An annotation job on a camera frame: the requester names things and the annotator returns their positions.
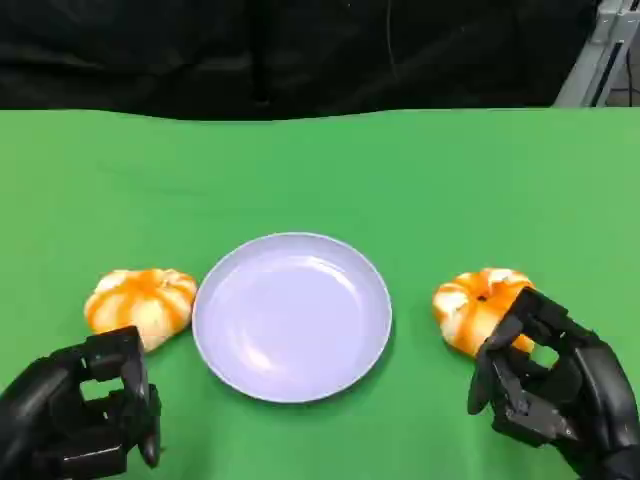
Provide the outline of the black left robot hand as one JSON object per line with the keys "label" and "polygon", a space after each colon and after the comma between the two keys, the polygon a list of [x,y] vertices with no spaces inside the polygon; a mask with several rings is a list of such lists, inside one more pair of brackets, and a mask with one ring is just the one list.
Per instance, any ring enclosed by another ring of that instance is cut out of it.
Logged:
{"label": "black left robot hand", "polygon": [[101,479],[161,458],[161,401],[130,326],[33,361],[1,394],[4,479]]}

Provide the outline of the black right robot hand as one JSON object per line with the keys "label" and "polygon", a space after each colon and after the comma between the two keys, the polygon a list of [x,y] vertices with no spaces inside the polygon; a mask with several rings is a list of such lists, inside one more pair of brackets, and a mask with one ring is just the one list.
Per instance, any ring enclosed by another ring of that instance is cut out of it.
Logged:
{"label": "black right robot hand", "polygon": [[581,479],[639,476],[639,412],[611,346],[526,287],[475,357],[467,411],[493,429],[554,446]]}

